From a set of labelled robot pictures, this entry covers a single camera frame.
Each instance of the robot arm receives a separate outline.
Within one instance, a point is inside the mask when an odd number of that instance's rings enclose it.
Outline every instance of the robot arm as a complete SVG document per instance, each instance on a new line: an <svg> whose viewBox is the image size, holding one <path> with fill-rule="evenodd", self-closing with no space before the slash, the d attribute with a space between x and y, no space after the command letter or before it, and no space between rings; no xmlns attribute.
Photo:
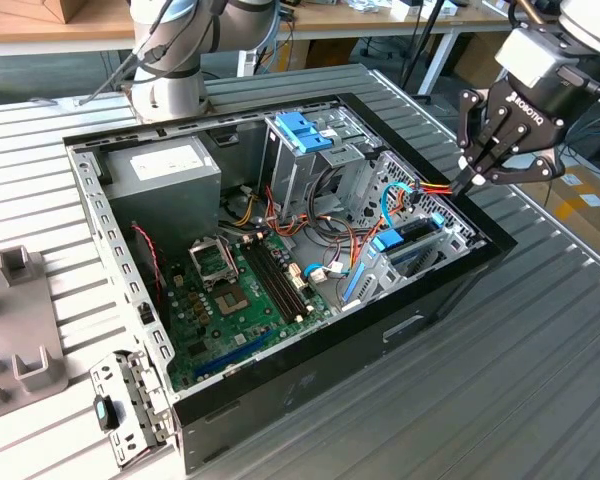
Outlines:
<svg viewBox="0 0 600 480"><path fill-rule="evenodd" d="M145 58L130 82L137 113L148 121L204 113L200 55L257 48L277 32L278 10L279 0L132 0L138 57Z"/></svg>
<svg viewBox="0 0 600 480"><path fill-rule="evenodd" d="M533 7L527 0L521 6ZM507 76L489 90L460 97L457 143L462 171L454 194L472 185L546 181L564 174L554 147L600 98L600 0L565 0L556 25L521 24L496 60ZM529 18L540 19L529 10ZM526 169L503 164L538 152Z"/></svg>

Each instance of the white connector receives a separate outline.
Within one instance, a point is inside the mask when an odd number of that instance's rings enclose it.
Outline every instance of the white connector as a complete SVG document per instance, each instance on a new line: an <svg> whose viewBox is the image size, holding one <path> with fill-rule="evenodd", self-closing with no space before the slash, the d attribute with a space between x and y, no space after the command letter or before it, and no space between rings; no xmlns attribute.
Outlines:
<svg viewBox="0 0 600 480"><path fill-rule="evenodd" d="M313 280L313 283L322 283L326 282L327 276L324 273L322 268L316 268L313 272L309 274L309 278Z"/></svg>

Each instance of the red wire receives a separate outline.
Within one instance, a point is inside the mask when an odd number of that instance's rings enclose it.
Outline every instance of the red wire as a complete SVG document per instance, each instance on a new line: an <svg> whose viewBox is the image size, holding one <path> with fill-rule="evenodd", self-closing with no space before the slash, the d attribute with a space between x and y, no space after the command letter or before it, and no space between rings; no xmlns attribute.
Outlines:
<svg viewBox="0 0 600 480"><path fill-rule="evenodd" d="M153 270L156 279L156 289L158 290L158 303L160 303L160 270L158 269L158 256L156 255L156 249L154 247L153 240L151 240L149 235L147 235L147 232L145 232L139 226L131 225L131 228L144 237L145 241L147 242L147 246L149 247L149 251L151 252L151 257L153 258Z"/></svg>

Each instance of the metal bracket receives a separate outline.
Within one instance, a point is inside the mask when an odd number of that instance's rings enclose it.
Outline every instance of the metal bracket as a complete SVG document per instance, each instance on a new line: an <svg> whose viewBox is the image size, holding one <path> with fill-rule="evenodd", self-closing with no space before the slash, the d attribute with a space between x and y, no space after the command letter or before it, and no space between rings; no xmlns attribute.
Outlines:
<svg viewBox="0 0 600 480"><path fill-rule="evenodd" d="M169 403L144 352L113 353L89 373L96 393L96 416L100 428L109 431L120 468L134 463L175 433Z"/></svg>

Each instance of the metal slotted surface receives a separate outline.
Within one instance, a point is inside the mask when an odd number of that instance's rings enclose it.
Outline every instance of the metal slotted surface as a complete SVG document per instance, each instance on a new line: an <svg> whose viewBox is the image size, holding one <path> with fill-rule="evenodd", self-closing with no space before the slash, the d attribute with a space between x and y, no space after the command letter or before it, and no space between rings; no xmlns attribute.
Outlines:
<svg viewBox="0 0 600 480"><path fill-rule="evenodd" d="M345 66L209 83L219 111L353 92L448 176L457 148L390 83ZM0 418L0 479L180 478L163 449L125 474L86 372L131 348L61 138L135 123L126 100L0 107L0 248L42 251L70 387ZM518 241L455 312L208 465L212 479L600 478L600 262L517 191L472 199Z"/></svg>

